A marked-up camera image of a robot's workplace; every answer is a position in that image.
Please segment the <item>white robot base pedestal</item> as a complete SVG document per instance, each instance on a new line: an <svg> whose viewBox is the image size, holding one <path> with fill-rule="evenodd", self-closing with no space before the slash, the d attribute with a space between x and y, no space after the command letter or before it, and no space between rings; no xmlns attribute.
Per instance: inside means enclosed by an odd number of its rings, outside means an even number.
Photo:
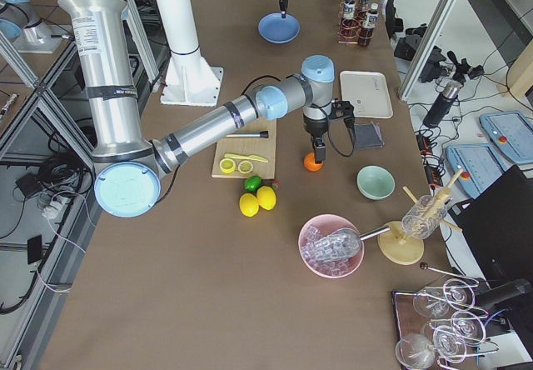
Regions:
<svg viewBox="0 0 533 370"><path fill-rule="evenodd" d="M223 69L201 54L191 0L157 0L171 58L161 102L166 105L217 105Z"/></svg>

